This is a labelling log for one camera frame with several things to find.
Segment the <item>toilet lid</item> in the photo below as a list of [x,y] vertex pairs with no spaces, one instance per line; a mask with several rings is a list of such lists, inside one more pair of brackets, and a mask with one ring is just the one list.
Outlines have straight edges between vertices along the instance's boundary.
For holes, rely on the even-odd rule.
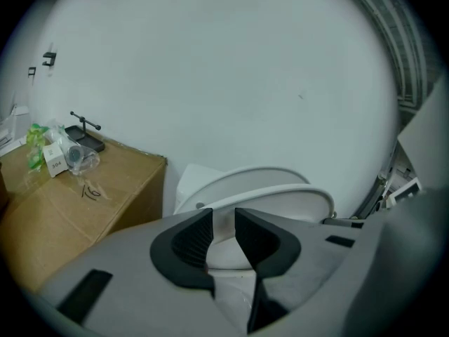
[[213,209],[214,234],[206,257],[209,268],[252,268],[234,237],[236,207],[310,223],[319,223],[334,212],[332,197],[326,191],[307,184],[265,187],[207,205],[205,208]]
[[236,194],[293,183],[309,184],[309,181],[289,168],[277,166],[238,168],[223,173],[190,194],[176,208],[175,214],[193,211]]

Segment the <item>black wall hook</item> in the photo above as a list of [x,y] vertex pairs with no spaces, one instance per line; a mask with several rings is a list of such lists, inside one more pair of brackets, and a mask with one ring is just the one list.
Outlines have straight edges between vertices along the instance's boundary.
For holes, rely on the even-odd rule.
[[56,60],[56,53],[44,53],[43,55],[44,58],[50,58],[50,62],[43,62],[42,65],[43,66],[53,66],[55,64],[55,60]]

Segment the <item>black tray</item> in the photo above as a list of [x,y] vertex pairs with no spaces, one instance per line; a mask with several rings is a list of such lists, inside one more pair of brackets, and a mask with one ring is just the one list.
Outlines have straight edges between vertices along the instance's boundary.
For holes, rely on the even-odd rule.
[[93,136],[89,135],[86,131],[86,133],[83,132],[78,126],[73,125],[70,127],[67,127],[65,129],[65,132],[67,135],[73,140],[78,142],[78,144],[82,146],[86,146],[91,148],[92,150],[95,150],[96,152],[103,151],[105,149],[105,143],[98,140],[97,138],[94,138]]

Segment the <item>plastic bag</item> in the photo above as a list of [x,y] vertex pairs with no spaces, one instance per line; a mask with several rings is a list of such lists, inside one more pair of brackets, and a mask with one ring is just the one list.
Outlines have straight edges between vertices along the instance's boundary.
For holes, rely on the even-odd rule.
[[42,147],[45,146],[44,133],[47,130],[47,126],[32,124],[27,131],[27,145],[30,147],[30,152],[27,154],[27,161],[28,167],[31,170],[39,170],[44,163]]
[[98,166],[100,156],[95,150],[73,141],[65,132],[64,126],[56,121],[52,120],[48,125],[50,127],[45,132],[45,137],[52,143],[58,143],[71,173],[78,176]]

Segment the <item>white box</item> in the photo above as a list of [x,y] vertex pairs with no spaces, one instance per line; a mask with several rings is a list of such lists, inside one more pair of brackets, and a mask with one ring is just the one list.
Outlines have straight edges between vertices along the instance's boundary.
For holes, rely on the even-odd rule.
[[67,170],[67,162],[65,162],[64,154],[58,143],[42,147],[42,152],[51,177],[55,177],[57,174]]

